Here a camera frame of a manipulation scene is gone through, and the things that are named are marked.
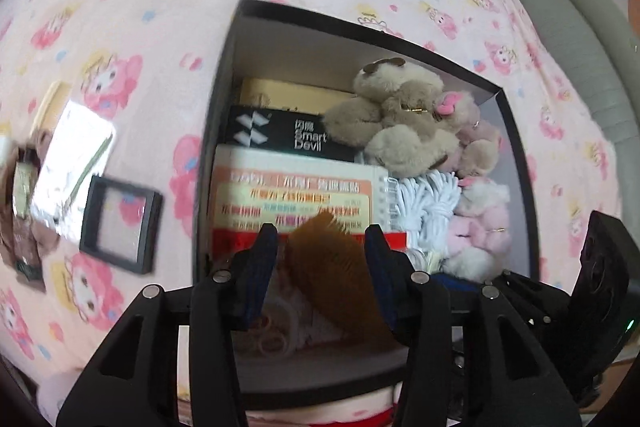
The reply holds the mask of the grey pack with rings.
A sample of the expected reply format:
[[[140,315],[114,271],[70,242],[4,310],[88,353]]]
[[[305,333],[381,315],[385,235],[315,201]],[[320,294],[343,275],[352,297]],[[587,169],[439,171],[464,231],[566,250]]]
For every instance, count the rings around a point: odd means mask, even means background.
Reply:
[[[300,351],[349,343],[345,332],[278,274],[271,277],[262,314],[246,332],[233,332],[232,340],[235,354],[250,361],[282,360]]]

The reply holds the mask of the wooden comb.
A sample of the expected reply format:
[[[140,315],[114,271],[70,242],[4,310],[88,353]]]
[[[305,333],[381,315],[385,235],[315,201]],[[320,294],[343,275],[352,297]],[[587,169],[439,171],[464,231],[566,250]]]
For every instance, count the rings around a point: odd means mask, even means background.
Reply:
[[[293,285],[348,340],[380,349],[393,346],[363,245],[332,213],[321,211],[288,234],[284,262]]]

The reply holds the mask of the orange label spiral notebook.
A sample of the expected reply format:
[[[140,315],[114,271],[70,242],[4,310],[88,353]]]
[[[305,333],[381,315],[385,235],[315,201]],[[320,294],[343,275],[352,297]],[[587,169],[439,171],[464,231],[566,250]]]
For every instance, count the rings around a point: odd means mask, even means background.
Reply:
[[[222,144],[216,148],[213,227],[288,233],[327,211],[350,233],[392,229],[393,180],[371,165]]]

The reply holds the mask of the pink white plush toy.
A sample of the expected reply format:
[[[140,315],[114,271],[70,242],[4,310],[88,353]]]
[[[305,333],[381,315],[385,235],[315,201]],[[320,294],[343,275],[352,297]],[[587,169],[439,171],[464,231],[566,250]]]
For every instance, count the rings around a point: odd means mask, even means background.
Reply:
[[[439,268],[458,279],[483,283],[501,272],[511,245],[509,187],[488,178],[498,164],[502,135],[482,118],[466,91],[443,93],[434,103],[434,117],[459,140],[438,169],[455,174],[461,187],[449,221],[448,254]]]

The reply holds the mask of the black Smart Devil box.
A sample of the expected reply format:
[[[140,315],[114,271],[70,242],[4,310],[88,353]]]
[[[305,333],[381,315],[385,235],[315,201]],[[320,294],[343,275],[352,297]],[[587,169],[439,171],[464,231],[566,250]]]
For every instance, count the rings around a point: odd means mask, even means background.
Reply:
[[[220,142],[271,152],[358,162],[359,150],[335,142],[319,115],[232,105]]]

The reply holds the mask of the beige plush dog toy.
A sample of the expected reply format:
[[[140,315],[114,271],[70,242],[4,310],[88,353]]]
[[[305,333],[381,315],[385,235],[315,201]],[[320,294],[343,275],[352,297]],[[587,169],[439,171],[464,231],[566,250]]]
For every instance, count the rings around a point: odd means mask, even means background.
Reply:
[[[354,92],[323,114],[326,133],[396,178],[421,176],[458,149],[454,132],[436,120],[444,83],[431,70],[401,57],[382,58],[360,69]]]

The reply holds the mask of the gold flat box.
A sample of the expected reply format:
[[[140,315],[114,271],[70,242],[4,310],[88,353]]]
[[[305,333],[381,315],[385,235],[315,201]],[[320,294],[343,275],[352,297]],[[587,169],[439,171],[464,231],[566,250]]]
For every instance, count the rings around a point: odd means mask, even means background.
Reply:
[[[240,89],[239,103],[321,115],[329,108],[350,100],[353,96],[352,93],[306,86],[306,84],[265,78],[245,78]]]

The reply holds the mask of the green cotton swab sticks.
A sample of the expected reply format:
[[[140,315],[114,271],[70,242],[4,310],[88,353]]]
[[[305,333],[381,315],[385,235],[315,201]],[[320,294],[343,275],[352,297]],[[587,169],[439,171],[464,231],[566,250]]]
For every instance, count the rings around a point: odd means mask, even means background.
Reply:
[[[107,149],[112,144],[113,139],[114,139],[114,135],[110,134],[98,147],[98,149],[96,150],[96,153],[94,153],[91,156],[91,158],[88,160],[87,164],[85,165],[84,169],[82,169],[75,184],[73,185],[72,191],[70,191],[70,195],[66,197],[66,199],[63,202],[63,205],[61,206],[61,210],[60,210],[61,216],[64,216],[65,213],[70,209],[70,207],[72,207],[72,204],[80,191],[81,185],[85,182],[85,179],[87,178],[87,176],[89,176],[89,174],[92,173],[93,168],[96,167],[96,164],[99,162],[99,160],[102,158],[102,156],[105,154]]]

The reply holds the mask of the clear zip bag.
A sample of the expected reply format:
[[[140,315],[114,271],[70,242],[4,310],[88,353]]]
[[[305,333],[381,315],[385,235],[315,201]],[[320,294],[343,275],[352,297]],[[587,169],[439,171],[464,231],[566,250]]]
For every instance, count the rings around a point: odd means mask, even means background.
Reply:
[[[61,216],[61,206],[70,195],[82,169],[110,134],[114,135],[112,144],[81,185],[72,207]],[[111,121],[93,113],[86,106],[68,102],[54,129],[32,192],[32,217],[59,236],[77,244],[80,241],[91,178],[104,173],[115,140],[116,128]]]

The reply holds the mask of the brown fabric pouch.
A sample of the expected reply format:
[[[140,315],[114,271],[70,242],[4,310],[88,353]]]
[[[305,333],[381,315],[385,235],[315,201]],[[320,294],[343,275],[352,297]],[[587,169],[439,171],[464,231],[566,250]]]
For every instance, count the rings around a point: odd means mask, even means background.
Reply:
[[[19,147],[8,136],[1,137],[1,262],[15,272],[18,283],[42,293],[46,291],[42,259],[55,250],[60,236],[36,221],[29,210],[25,218],[17,217],[13,195],[18,164],[26,159],[38,176],[51,138],[50,131],[39,129],[25,146]]]

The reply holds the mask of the black shoe box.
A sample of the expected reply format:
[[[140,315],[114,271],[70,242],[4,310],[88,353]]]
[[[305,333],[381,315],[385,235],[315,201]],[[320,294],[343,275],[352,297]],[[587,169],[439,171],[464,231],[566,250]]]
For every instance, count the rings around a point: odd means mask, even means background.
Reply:
[[[363,26],[259,0],[240,0],[221,49],[205,117],[193,218],[193,278],[206,277],[218,248],[212,243],[210,200],[215,148],[227,127],[240,82],[267,77],[347,91],[361,66],[402,56],[442,76],[447,87],[474,93],[483,115],[498,126],[506,153],[492,175],[511,190],[515,230],[506,267],[539,280],[539,239],[532,184],[518,126],[504,91],[435,52]],[[398,383],[407,350],[373,351],[363,345],[311,349],[274,362],[239,364],[244,407],[273,411],[345,400]]]

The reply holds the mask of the hand cream tube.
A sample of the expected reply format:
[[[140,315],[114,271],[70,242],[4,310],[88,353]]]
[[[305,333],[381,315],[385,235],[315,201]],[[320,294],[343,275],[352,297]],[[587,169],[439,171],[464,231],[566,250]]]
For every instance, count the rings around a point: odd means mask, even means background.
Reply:
[[[30,148],[18,150],[12,184],[12,227],[15,268],[29,283],[42,282],[42,263],[38,244],[32,233],[30,203],[37,181],[36,152]]]

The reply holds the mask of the small gold card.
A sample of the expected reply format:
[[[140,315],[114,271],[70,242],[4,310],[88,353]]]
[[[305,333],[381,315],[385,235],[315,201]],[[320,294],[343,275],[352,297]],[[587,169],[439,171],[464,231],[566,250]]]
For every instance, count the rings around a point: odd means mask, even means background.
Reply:
[[[72,86],[69,83],[60,80],[52,82],[36,110],[30,133],[35,134],[40,130],[52,132],[58,124],[71,93]]]

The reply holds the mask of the grey upholstered headboard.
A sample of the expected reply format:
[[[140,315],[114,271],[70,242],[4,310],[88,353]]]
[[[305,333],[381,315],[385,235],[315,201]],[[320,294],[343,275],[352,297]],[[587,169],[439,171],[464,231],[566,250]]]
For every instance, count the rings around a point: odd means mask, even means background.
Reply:
[[[612,0],[520,0],[614,144],[628,228],[639,225],[639,37]]]

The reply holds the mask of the pink cartoon print blanket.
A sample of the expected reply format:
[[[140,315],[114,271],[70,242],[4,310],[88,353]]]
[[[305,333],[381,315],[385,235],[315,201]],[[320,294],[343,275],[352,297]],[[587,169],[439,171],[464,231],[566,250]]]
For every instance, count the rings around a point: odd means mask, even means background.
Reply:
[[[506,92],[523,141],[542,279],[568,289],[590,213],[623,212],[620,155],[521,0],[266,0],[433,51]],[[110,120],[107,174],[163,192],[155,280],[192,280],[205,115],[239,0],[1,0],[1,131],[23,142],[51,90]]]

